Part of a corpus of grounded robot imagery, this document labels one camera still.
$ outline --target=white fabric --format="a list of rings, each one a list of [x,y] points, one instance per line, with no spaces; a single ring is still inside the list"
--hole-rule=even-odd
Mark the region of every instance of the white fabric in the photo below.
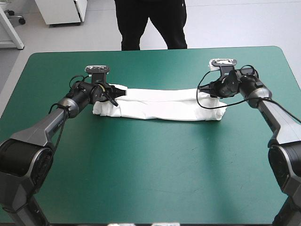
[[[165,119],[175,121],[221,120],[226,108],[207,110],[201,108],[196,101],[196,89],[153,90],[128,89],[127,95],[115,100],[117,107],[111,102],[96,102],[93,114],[110,117],[127,117],[135,119]],[[211,98],[207,93],[199,93],[201,105],[206,107],[225,106],[218,98]]]

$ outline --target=green table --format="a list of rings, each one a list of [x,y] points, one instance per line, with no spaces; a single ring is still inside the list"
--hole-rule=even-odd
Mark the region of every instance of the green table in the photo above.
[[[0,119],[0,140],[44,117],[86,65],[109,65],[108,82],[130,88],[188,89],[211,58],[254,65],[274,99],[301,116],[300,89],[277,47],[37,53]],[[66,123],[36,198],[52,223],[270,223],[286,199],[268,163],[271,135],[246,103],[200,122],[100,117],[88,106]],[[11,222],[2,210],[0,222]]]

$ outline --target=white cabinet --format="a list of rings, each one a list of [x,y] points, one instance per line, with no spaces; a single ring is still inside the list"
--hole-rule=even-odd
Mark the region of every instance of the white cabinet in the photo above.
[[[85,21],[87,0],[35,0],[46,24]]]

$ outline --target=person's leg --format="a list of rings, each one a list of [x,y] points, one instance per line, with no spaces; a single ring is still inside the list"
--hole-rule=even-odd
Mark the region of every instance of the person's leg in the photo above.
[[[122,35],[122,50],[139,50],[148,14],[140,0],[115,0],[118,29]]]
[[[183,31],[186,18],[185,0],[162,0],[151,4],[150,20],[168,49],[187,48]]]

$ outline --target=gray floor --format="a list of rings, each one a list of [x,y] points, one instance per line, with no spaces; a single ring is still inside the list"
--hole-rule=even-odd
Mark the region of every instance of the gray floor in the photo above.
[[[185,34],[189,48],[278,46],[301,85],[301,0],[186,0],[186,3]],[[88,0],[86,20],[81,26],[56,28],[45,25],[34,0],[15,0],[9,8],[26,19],[25,25],[13,22],[25,49],[19,54],[14,49],[0,49],[0,116],[32,53],[120,50],[113,0]],[[163,48],[166,45],[160,34],[148,23],[141,49]]]

